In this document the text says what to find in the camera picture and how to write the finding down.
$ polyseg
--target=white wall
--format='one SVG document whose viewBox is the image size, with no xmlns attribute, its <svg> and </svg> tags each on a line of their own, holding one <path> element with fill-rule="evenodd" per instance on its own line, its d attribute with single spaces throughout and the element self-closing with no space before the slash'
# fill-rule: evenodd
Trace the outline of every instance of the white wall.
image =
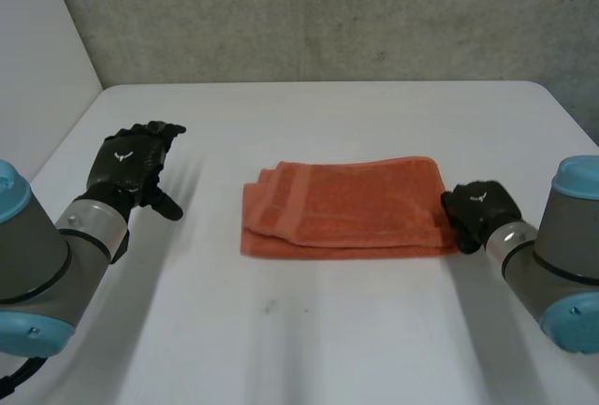
<svg viewBox="0 0 599 405">
<path fill-rule="evenodd" d="M 0 158 L 31 180 L 101 90 L 63 0 L 0 0 Z"/>
</svg>

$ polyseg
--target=folded towel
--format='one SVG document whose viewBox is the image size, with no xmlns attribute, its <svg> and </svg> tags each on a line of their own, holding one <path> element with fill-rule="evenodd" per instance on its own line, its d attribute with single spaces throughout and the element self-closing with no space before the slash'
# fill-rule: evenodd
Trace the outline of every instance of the folded towel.
<svg viewBox="0 0 599 405">
<path fill-rule="evenodd" d="M 456 253 L 427 157 L 369 164 L 281 163 L 243 192 L 241 252 L 267 258 L 398 258 Z"/>
<path fill-rule="evenodd" d="M 264 195 L 266 185 L 248 183 L 243 188 L 243 224 L 253 206 Z M 451 255 L 458 249 L 453 245 L 441 248 L 398 246 L 392 248 L 315 248 L 296 246 L 284 239 L 267 237 L 249 230 L 241 231 L 241 253 L 255 258 L 281 260 L 360 260 L 383 258 L 431 257 Z"/>
</svg>

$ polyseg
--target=white table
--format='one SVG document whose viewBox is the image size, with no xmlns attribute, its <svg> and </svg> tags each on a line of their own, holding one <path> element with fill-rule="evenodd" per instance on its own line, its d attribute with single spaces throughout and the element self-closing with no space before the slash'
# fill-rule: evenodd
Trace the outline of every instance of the white table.
<svg viewBox="0 0 599 405">
<path fill-rule="evenodd" d="M 239 254 L 241 186 L 280 160 L 428 155 L 448 188 L 499 180 L 538 225 L 558 163 L 599 153 L 542 87 L 114 87 L 36 177 L 49 215 L 82 192 L 103 137 L 149 120 L 188 126 L 162 181 L 185 219 L 134 214 L 129 253 L 76 336 L 7 404 L 599 403 L 599 357 L 554 347 L 483 253 L 351 262 Z"/>
</svg>

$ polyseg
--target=blue joint cap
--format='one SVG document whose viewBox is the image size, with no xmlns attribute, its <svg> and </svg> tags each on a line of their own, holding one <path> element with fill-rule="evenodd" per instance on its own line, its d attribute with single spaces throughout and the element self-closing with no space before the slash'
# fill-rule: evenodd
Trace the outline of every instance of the blue joint cap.
<svg viewBox="0 0 599 405">
<path fill-rule="evenodd" d="M 0 159 L 0 224 L 23 210 L 31 199 L 31 185 L 9 162 Z"/>
<path fill-rule="evenodd" d="M 599 200 L 599 155 L 563 159 L 551 184 L 562 195 Z"/>
<path fill-rule="evenodd" d="M 65 349 L 75 327 L 37 314 L 0 311 L 0 352 L 47 358 Z"/>
<path fill-rule="evenodd" d="M 543 332 L 571 353 L 599 353 L 599 291 L 565 297 L 541 316 Z"/>
</svg>

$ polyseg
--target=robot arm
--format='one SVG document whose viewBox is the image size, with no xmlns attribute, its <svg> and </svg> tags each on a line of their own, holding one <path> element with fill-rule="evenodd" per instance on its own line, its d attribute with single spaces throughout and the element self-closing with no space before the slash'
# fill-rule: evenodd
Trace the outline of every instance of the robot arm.
<svg viewBox="0 0 599 405">
<path fill-rule="evenodd" d="M 560 164 L 538 232 L 495 181 L 458 185 L 442 203 L 460 249 L 484 246 L 558 347 L 599 353 L 599 156 Z"/>
<path fill-rule="evenodd" d="M 0 398 L 65 348 L 108 266 L 126 252 L 134 207 L 149 205 L 173 221 L 183 217 L 158 176 L 172 140 L 184 131 L 151 122 L 108 137 L 87 192 L 56 225 L 29 183 L 0 161 L 0 352 L 30 358 L 0 379 Z"/>
</svg>

